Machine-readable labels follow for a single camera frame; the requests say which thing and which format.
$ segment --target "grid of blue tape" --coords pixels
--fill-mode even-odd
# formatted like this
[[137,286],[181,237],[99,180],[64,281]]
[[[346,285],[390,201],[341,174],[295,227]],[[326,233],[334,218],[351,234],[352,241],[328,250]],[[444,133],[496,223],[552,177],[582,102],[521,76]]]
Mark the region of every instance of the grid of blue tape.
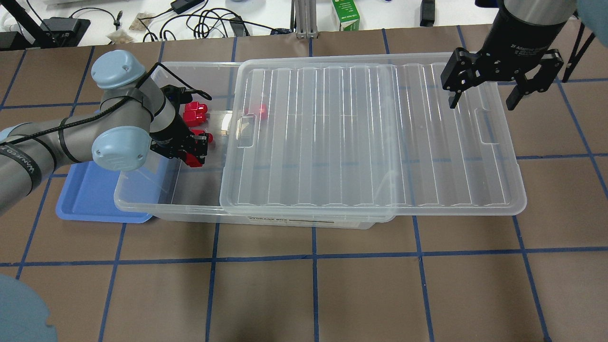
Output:
[[[462,34],[462,31],[460,29],[460,26],[457,26],[457,30],[458,30],[458,34],[460,36],[461,39],[461,43],[463,45],[463,47],[466,47],[465,45],[465,40]],[[384,46],[385,46],[385,51],[387,54],[390,53],[390,49],[389,49],[389,42],[387,39],[387,35],[386,35],[386,31],[384,29],[382,29],[382,37],[384,39]],[[161,44],[161,49],[160,49],[160,53],[159,53],[159,58],[158,61],[162,61],[162,55],[164,52],[164,47],[165,47],[165,43],[163,42]],[[88,74],[88,69],[91,65],[91,60],[92,60],[92,56],[94,54],[95,51],[95,47],[91,47],[91,51],[89,54],[89,58],[85,67],[85,71],[83,73],[83,76],[81,78],[81,82],[80,85],[78,87],[78,91],[77,94],[75,96],[74,102],[73,103],[51,103],[51,104],[44,104],[44,105],[19,105],[19,106],[5,106],[5,103],[7,101],[7,98],[9,96],[10,90],[13,87],[13,84],[17,78],[18,72],[21,69],[22,63],[26,57],[26,53],[27,51],[24,51],[21,59],[19,60],[19,63],[17,65],[17,68],[15,70],[15,73],[10,81],[9,87],[7,88],[7,91],[4,95],[4,97],[2,98],[2,102],[0,103],[0,111],[2,111],[3,109],[16,109],[16,108],[43,108],[43,107],[55,107],[55,106],[65,106],[65,107],[71,107],[70,110],[70,115],[72,115],[74,113],[74,110],[76,108],[76,106],[79,105],[98,105],[99,102],[79,102],[78,98],[80,97],[80,92],[82,90],[82,86],[85,82],[86,76]],[[235,61],[235,56],[236,56],[236,51],[237,51],[237,39],[234,38],[233,41],[233,47],[232,47],[232,57],[231,57],[231,61]],[[313,56],[313,40],[310,39],[309,40],[309,56]],[[573,83],[580,83],[580,82],[608,82],[608,79],[578,79],[578,80],[571,80],[570,82]],[[233,97],[233,75],[230,75],[230,82],[229,82],[229,95],[227,96],[228,98]],[[576,154],[576,155],[548,155],[548,156],[518,156],[517,158],[519,160],[527,160],[527,159],[554,159],[554,158],[590,158],[591,162],[593,164],[593,167],[595,169],[595,172],[597,174],[598,180],[600,182],[600,185],[604,191],[604,194],[606,195],[606,197],[608,198],[608,190],[606,189],[606,184],[604,181],[604,178],[601,174],[601,172],[599,171],[597,162],[595,161],[596,157],[599,156],[608,156],[608,153],[593,153],[591,151],[591,148],[589,147],[589,144],[587,142],[587,139],[584,136],[584,133],[582,131],[582,128],[576,118],[576,114],[574,112],[574,110],[572,109],[572,106],[570,105],[570,102],[568,100],[568,97],[563,89],[563,86],[561,85],[561,82],[559,80],[557,80],[555,82],[562,94],[562,97],[564,99],[564,102],[566,104],[566,106],[568,107],[568,111],[570,112],[570,115],[572,117],[572,120],[574,121],[575,125],[576,125],[576,129],[578,130],[578,133],[583,141],[583,144],[587,150],[587,154]],[[127,229],[127,224],[124,223],[122,225],[122,228],[120,230],[120,237],[119,237],[119,242],[118,242],[118,246],[116,249],[116,256],[114,258],[114,260],[80,260],[80,261],[72,261],[72,262],[53,262],[53,261],[48,261],[48,262],[28,262],[26,261],[27,259],[27,254],[29,252],[29,248],[32,242],[32,239],[34,237],[34,233],[36,232],[36,227],[38,225],[38,221],[40,219],[40,214],[42,212],[42,208],[45,204],[45,200],[49,191],[49,187],[50,184],[52,182],[52,180],[54,178],[64,178],[66,177],[66,174],[54,174],[51,176],[51,178],[46,182],[45,188],[44,188],[44,193],[42,196],[42,199],[40,201],[40,205],[38,206],[38,210],[36,212],[36,216],[32,225],[32,229],[29,235],[29,238],[27,240],[26,243],[26,247],[24,249],[22,258],[19,262],[4,262],[4,263],[0,263],[0,267],[15,267],[18,266],[18,271],[17,271],[17,275],[16,278],[19,279],[21,276],[21,272],[23,271],[24,267],[39,267],[39,266],[74,266],[74,265],[112,265],[112,274],[111,274],[111,278],[110,278],[110,282],[109,282],[109,286],[108,286],[108,294],[106,296],[106,301],[105,301],[105,306],[104,306],[104,311],[103,311],[103,316],[102,316],[102,321],[101,321],[101,326],[100,326],[100,332],[99,332],[99,342],[103,341],[103,334],[105,331],[105,324],[106,324],[106,319],[108,316],[108,310],[109,310],[109,306],[111,303],[111,298],[112,298],[112,290],[114,287],[114,281],[116,279],[116,271],[118,269],[119,265],[143,265],[143,264],[163,264],[163,263],[211,263],[211,272],[210,272],[210,280],[209,280],[209,296],[208,296],[208,303],[207,303],[207,321],[206,321],[206,334],[205,334],[205,340],[206,341],[210,341],[210,328],[211,328],[211,318],[212,318],[212,310],[213,310],[213,290],[214,290],[214,285],[215,285],[215,267],[216,264],[218,262],[261,262],[261,261],[275,261],[275,260],[312,260],[313,262],[313,308],[314,308],[314,312],[313,312],[313,316],[314,316],[314,339],[315,341],[319,341],[319,285],[318,285],[318,274],[317,274],[317,261],[319,259],[351,259],[351,258],[370,258],[370,257],[416,257],[418,258],[419,261],[419,268],[420,268],[420,279],[421,279],[421,288],[422,288],[422,292],[423,292],[423,301],[424,301],[424,308],[425,308],[425,313],[426,313],[426,321],[427,321],[427,328],[428,328],[428,332],[429,332],[429,340],[431,342],[433,342],[435,340],[434,338],[434,333],[433,333],[433,325],[432,325],[432,315],[431,315],[431,307],[429,304],[429,295],[427,292],[427,287],[426,287],[426,277],[424,274],[424,258],[425,257],[434,257],[434,256],[474,256],[474,255],[493,255],[493,254],[521,254],[522,258],[523,258],[523,262],[526,268],[526,272],[528,275],[528,280],[530,282],[530,288],[533,294],[533,298],[534,298],[534,303],[536,306],[536,310],[537,310],[537,314],[539,316],[539,321],[541,324],[541,328],[542,328],[542,332],[544,334],[544,338],[546,341],[551,341],[551,337],[549,335],[548,329],[547,329],[547,325],[545,323],[544,320],[544,316],[542,313],[542,307],[541,307],[541,303],[540,300],[538,298],[538,294],[536,291],[536,285],[534,283],[534,277],[532,274],[532,270],[530,268],[530,263],[528,261],[528,255],[529,254],[534,254],[534,253],[575,253],[575,252],[593,252],[593,251],[608,251],[608,246],[589,246],[589,247],[564,247],[564,248],[526,248],[524,245],[524,241],[519,229],[519,223],[517,221],[517,217],[513,216],[513,226],[514,226],[514,230],[515,230],[515,234],[517,236],[517,239],[519,241],[519,249],[510,249],[510,250],[470,250],[470,251],[432,251],[432,252],[425,252],[423,250],[422,244],[421,244],[421,240],[420,240],[420,232],[418,229],[418,219],[416,216],[412,217],[412,221],[413,221],[413,228],[414,228],[414,235],[415,235],[415,240],[416,240],[416,251],[415,252],[402,252],[402,253],[353,253],[353,254],[318,254],[317,253],[317,233],[316,233],[316,228],[312,227],[311,228],[311,239],[312,239],[312,251],[311,254],[299,254],[299,255],[288,255],[288,256],[268,256],[268,257],[217,257],[217,249],[218,249],[218,240],[219,240],[219,234],[220,234],[220,224],[217,223],[215,226],[215,233],[214,233],[214,238],[213,238],[213,253],[212,253],[212,257],[211,258],[192,258],[192,259],[156,259],[156,260],[120,260],[120,252],[122,249],[122,243],[124,240],[124,236],[125,236],[125,231]]]

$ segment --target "blue plastic tray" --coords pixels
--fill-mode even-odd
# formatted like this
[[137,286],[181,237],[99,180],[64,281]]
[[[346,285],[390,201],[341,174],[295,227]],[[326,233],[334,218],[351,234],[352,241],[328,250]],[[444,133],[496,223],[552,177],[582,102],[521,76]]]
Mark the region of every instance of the blue plastic tray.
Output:
[[152,215],[120,211],[114,205],[114,189],[120,172],[94,162],[74,164],[61,190],[55,212],[63,220],[143,223]]

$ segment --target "power adapter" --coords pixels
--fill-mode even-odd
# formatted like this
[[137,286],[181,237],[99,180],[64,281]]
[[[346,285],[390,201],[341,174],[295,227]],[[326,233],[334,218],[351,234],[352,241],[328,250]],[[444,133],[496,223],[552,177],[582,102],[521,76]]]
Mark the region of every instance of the power adapter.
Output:
[[175,0],[171,3],[171,8],[175,13],[182,14],[204,1],[205,0]]
[[420,26],[435,24],[435,0],[422,0],[420,4]]
[[44,23],[46,26],[40,25],[40,28],[45,31],[46,35],[52,36],[59,47],[78,46],[91,25],[91,21],[87,19],[59,18],[56,16],[45,19]]
[[25,50],[32,47],[19,32],[0,32],[0,51]]

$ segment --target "blue tape line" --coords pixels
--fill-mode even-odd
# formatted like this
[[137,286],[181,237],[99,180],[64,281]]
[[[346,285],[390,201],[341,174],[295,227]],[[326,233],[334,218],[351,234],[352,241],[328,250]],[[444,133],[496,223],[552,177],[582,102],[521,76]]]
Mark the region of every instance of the blue tape line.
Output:
[[598,163],[595,161],[595,157],[593,156],[591,147],[589,146],[589,143],[587,142],[587,138],[585,138],[585,134],[582,132],[581,125],[579,124],[578,119],[576,118],[576,114],[574,113],[574,109],[572,109],[572,105],[570,104],[570,101],[568,100],[568,96],[566,95],[566,91],[564,90],[564,86],[562,86],[562,83],[558,83],[558,88],[559,88],[559,91],[562,93],[562,97],[564,98],[564,102],[566,104],[566,107],[568,108],[568,112],[570,112],[572,121],[574,121],[574,125],[576,126],[576,130],[578,131],[578,134],[581,136],[582,143],[583,143],[583,145],[585,145],[585,149],[587,150],[587,153],[589,154],[589,158],[591,159],[591,163],[593,164],[595,173],[598,176],[599,183],[602,187],[602,190],[604,191],[604,196],[606,196],[606,198],[608,198],[608,189],[606,187],[606,182],[604,182],[604,177],[602,176],[602,173],[599,171]]
[[260,261],[279,261],[279,260],[304,260],[312,259],[309,254],[299,254],[292,256],[263,256],[263,257],[219,257],[217,262],[260,262]]
[[162,62],[162,55],[165,53],[165,42],[161,41],[161,51],[158,54],[158,63]]
[[485,256],[494,254],[519,254],[521,250],[472,250],[472,251],[434,251],[422,252],[425,257],[434,256]]
[[85,71],[82,74],[82,78],[80,79],[80,84],[78,85],[78,91],[76,92],[76,97],[74,98],[74,103],[72,104],[72,110],[70,110],[70,117],[74,115],[74,110],[76,109],[78,98],[80,97],[80,92],[82,92],[82,86],[85,84],[86,75],[89,72],[89,67],[91,66],[91,61],[93,60],[93,54],[95,53],[95,46],[91,46],[91,52],[89,53],[89,59],[86,61]]
[[81,260],[81,261],[32,261],[25,262],[24,267],[37,266],[94,266],[94,265],[113,265],[112,260]]
[[458,37],[460,37],[460,44],[462,44],[462,47],[466,49],[465,36],[462,34],[460,25],[456,25],[456,30],[458,30]]
[[317,271],[317,228],[312,228],[313,241],[313,317],[314,342],[319,342],[319,273]]
[[6,100],[9,97],[10,90],[13,88],[13,85],[15,84],[15,80],[17,79],[17,74],[19,73],[19,70],[21,69],[23,60],[26,59],[26,52],[27,52],[27,50],[23,50],[23,54],[21,55],[21,59],[19,60],[19,63],[17,64],[17,68],[15,69],[13,78],[10,79],[9,87],[6,89],[6,92],[4,93],[4,98],[2,98],[2,103],[0,103],[0,108],[4,108],[4,105],[6,104]]
[[101,105],[101,102],[78,102],[76,103],[77,106],[99,106]]
[[528,248],[526,253],[575,253],[575,252],[605,252],[608,246],[595,247],[557,247],[557,248]]
[[390,53],[390,49],[389,49],[389,40],[386,37],[386,30],[382,29],[382,39],[384,40],[384,50],[387,54]]
[[589,155],[547,155],[547,156],[517,156],[517,160],[531,160],[531,159],[567,159],[567,158],[587,158]]
[[[585,253],[585,252],[605,252],[608,246],[582,246],[582,247],[551,247],[551,248],[527,248],[528,254],[537,253]],[[518,250],[468,250],[468,251],[423,251],[424,257],[436,256],[483,256],[501,254],[520,254]],[[287,256],[271,257],[224,257],[217,258],[216,262],[259,262],[259,261],[280,261],[280,260],[314,260],[314,259],[366,259],[375,257],[417,257],[418,252],[397,252],[397,253],[351,253],[351,254],[300,254]],[[192,259],[142,259],[142,260],[120,260],[119,265],[149,265],[163,263],[207,263],[212,262],[212,258],[192,258]],[[80,260],[80,261],[34,261],[25,262],[25,267],[35,266],[87,266],[87,265],[113,265],[112,260]],[[0,267],[18,267],[20,262],[2,262]]]
[[118,239],[118,247],[116,248],[116,255],[114,256],[112,275],[110,276],[110,283],[108,286],[108,294],[106,295],[106,303],[103,306],[102,324],[99,328],[98,342],[103,341],[103,334],[106,330],[106,320],[108,319],[108,311],[110,309],[110,300],[112,300],[112,291],[114,290],[114,281],[116,280],[116,270],[118,269],[118,261],[120,260],[120,252],[122,250],[122,242],[125,239],[126,223],[122,224],[120,229],[120,237]]
[[36,233],[36,227],[38,226],[38,221],[40,220],[40,214],[42,213],[42,208],[44,206],[44,202],[46,200],[46,196],[49,193],[51,179],[46,181],[46,186],[44,187],[44,193],[42,194],[42,199],[40,200],[40,205],[38,206],[38,211],[36,212],[36,217],[34,218],[34,223],[32,225],[32,230],[30,231],[30,235],[27,238],[26,248],[23,251],[23,256],[21,256],[21,262],[19,263],[19,269],[17,270],[17,275],[15,279],[19,280],[21,277],[21,272],[23,271],[24,264],[27,259],[27,253],[30,251],[30,247],[32,246],[32,240],[34,239],[34,233]]
[[569,80],[567,83],[584,83],[584,82],[608,82],[608,79],[578,79],[578,80]]
[[547,330],[547,324],[545,323],[545,316],[542,313],[541,301],[538,299],[538,292],[536,291],[536,284],[534,283],[534,277],[532,276],[532,269],[530,268],[530,262],[528,261],[528,254],[523,244],[522,232],[519,229],[519,222],[517,217],[513,216],[513,226],[515,227],[515,234],[517,234],[517,240],[519,241],[519,248],[522,252],[523,264],[526,268],[526,274],[528,275],[528,281],[530,282],[530,288],[532,289],[532,297],[534,298],[534,305],[536,306],[536,313],[538,314],[539,321],[541,322],[542,334],[545,337],[546,342],[551,342],[549,331]]
[[218,241],[219,241],[219,223],[215,224],[215,233],[213,235],[213,253],[211,272],[209,274],[209,296],[207,297],[207,320],[205,322],[205,341],[209,342],[209,334],[211,332],[211,313],[213,307],[213,288],[215,287],[215,266],[218,257]]
[[429,292],[426,288],[426,275],[424,274],[424,261],[422,252],[422,243],[420,242],[420,231],[418,230],[418,217],[412,216],[414,225],[414,236],[416,238],[416,253],[418,255],[418,267],[420,268],[420,283],[422,284],[422,297],[424,301],[424,311],[426,313],[426,326],[429,329],[429,341],[435,342],[435,334],[433,333],[433,321],[430,315]]
[[364,259],[371,257],[415,257],[417,252],[317,254],[317,259]]
[[2,109],[5,110],[18,110],[23,108],[48,108],[48,107],[69,107],[73,106],[73,103],[48,103],[44,105],[20,105],[20,106],[5,106]]
[[211,262],[210,257],[199,257],[189,259],[142,259],[142,260],[120,260],[119,265],[150,265],[165,263],[206,263]]
[[232,57],[230,61],[235,61],[237,59],[237,38],[234,37],[234,41],[232,42]]

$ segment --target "transparent lid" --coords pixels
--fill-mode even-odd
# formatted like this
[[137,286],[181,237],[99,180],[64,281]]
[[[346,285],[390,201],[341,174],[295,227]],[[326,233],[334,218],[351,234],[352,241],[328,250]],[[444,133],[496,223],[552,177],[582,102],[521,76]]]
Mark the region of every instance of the transparent lid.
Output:
[[449,54],[250,60],[220,203],[234,215],[386,221],[525,207],[495,84],[451,110]]

